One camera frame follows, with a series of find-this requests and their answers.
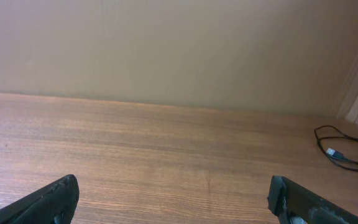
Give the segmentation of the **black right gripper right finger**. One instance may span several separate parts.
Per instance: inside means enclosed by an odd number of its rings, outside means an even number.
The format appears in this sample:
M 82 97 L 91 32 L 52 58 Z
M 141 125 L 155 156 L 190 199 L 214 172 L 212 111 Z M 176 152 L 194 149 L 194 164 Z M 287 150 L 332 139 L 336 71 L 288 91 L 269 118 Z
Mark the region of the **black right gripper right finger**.
M 272 177 L 267 200 L 280 223 L 358 224 L 358 216 L 284 176 Z

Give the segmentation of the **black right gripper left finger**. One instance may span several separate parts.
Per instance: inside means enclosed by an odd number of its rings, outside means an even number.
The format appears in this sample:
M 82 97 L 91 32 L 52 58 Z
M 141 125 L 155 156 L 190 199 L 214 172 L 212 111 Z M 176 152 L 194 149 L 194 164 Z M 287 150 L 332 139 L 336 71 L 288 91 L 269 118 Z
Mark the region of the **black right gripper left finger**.
M 70 224 L 79 196 L 78 181 L 68 174 L 0 209 L 0 224 Z

